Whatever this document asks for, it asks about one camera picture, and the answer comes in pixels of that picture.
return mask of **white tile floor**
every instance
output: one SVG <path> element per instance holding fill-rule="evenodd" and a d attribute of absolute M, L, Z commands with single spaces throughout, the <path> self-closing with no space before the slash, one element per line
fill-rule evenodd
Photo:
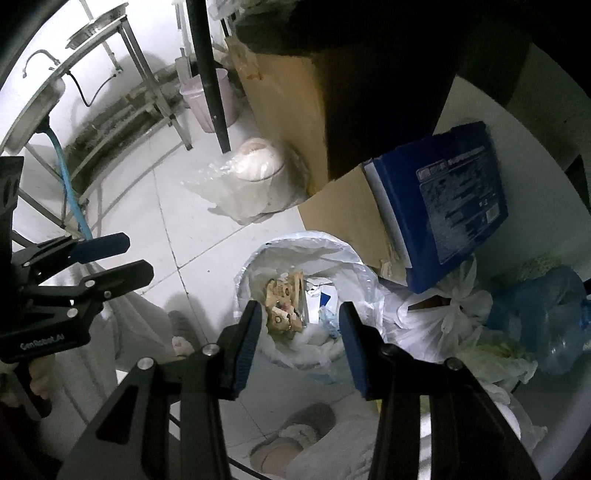
<path fill-rule="evenodd" d="M 190 111 L 180 122 L 191 133 L 193 149 L 186 151 L 172 128 L 156 132 L 105 179 L 90 198 L 87 216 L 96 234 L 125 232 L 131 239 L 126 254 L 102 265 L 142 258 L 150 262 L 154 280 L 140 293 L 167 311 L 186 314 L 202 341 L 213 342 L 231 322 L 233 278 L 252 251 L 303 225 L 292 209 L 242 226 L 182 186 L 195 165 L 220 155 L 220 150 L 215 134 L 205 134 Z M 229 128 L 233 148 L 256 134 L 248 110 Z M 220 403 L 230 455 L 248 464 L 250 449 L 291 413 L 316 401 L 334 403 L 352 392 L 352 383 L 321 385 L 257 355 L 240 399 Z M 355 412 L 367 408 L 356 394 L 343 405 Z"/>

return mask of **hand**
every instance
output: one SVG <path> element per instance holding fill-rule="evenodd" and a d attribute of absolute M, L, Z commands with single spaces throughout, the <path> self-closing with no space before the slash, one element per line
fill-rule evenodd
<path fill-rule="evenodd" d="M 47 400 L 51 391 L 51 373 L 55 363 L 55 355 L 35 358 L 29 363 L 29 375 L 31 375 L 31 391 L 39 397 Z M 18 364 L 3 364 L 0 362 L 0 374 L 11 374 Z M 20 402 L 12 391 L 0 392 L 0 401 L 9 407 L 18 407 Z"/>

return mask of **trash can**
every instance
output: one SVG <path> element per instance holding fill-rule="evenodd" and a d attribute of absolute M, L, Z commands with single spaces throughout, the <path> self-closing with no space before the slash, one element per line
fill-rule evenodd
<path fill-rule="evenodd" d="M 228 80 L 228 71 L 224 69 L 216 69 L 217 82 L 220 87 L 220 94 L 222 96 L 223 112 L 226 117 L 226 126 L 232 125 L 238 118 L 238 109 L 234 101 L 234 94 Z M 181 83 L 179 88 L 181 95 L 189 104 L 193 115 L 203 128 L 205 133 L 211 134 L 215 132 L 213 127 L 212 117 L 209 114 L 207 101 L 205 100 L 205 92 L 203 90 L 203 83 L 201 82 L 201 75 L 191 77 L 187 82 Z"/>
<path fill-rule="evenodd" d="M 249 300 L 265 304 L 267 284 L 282 274 L 301 271 L 304 278 L 325 277 L 337 290 L 339 305 L 352 301 L 361 321 L 384 335 L 384 293 L 378 276 L 364 265 L 353 248 L 324 232 L 300 232 L 265 243 L 254 252 L 235 278 L 234 319 L 239 321 Z M 292 340 L 277 341 L 267 329 L 263 311 L 258 350 L 271 363 L 302 371 L 325 384 L 351 381 L 342 337 L 328 337 L 322 344 L 310 338 L 309 324 Z"/>

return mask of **paper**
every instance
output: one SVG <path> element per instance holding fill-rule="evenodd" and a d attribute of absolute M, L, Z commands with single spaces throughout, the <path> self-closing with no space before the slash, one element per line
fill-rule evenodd
<path fill-rule="evenodd" d="M 320 323 L 320 307 L 326 306 L 326 309 L 336 314 L 339 305 L 339 295 L 333 283 L 324 277 L 312 277 L 304 280 L 306 288 L 306 307 L 308 312 L 308 321 L 310 323 Z"/>

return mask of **blue hose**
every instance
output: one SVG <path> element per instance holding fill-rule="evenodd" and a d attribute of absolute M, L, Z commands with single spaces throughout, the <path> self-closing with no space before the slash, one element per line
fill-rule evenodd
<path fill-rule="evenodd" d="M 80 210 L 80 206 L 74 198 L 74 190 L 72 189 L 72 182 L 70 181 L 70 173 L 68 172 L 68 167 L 66 166 L 66 156 L 64 155 L 64 151 L 61 148 L 60 141 L 57 139 L 56 134 L 48 125 L 46 126 L 44 133 L 47 134 L 49 140 L 51 140 L 51 143 L 53 144 L 53 148 L 56 149 L 57 162 L 59 163 L 61 171 L 61 179 L 64 181 L 64 186 L 66 187 L 66 199 L 70 204 L 70 208 L 74 213 L 74 217 L 76 217 L 76 220 L 78 221 L 78 225 L 80 226 L 82 234 L 87 240 L 91 240 L 92 233 L 90 233 L 88 223 L 86 223 L 86 219 L 82 214 L 82 210 Z"/>

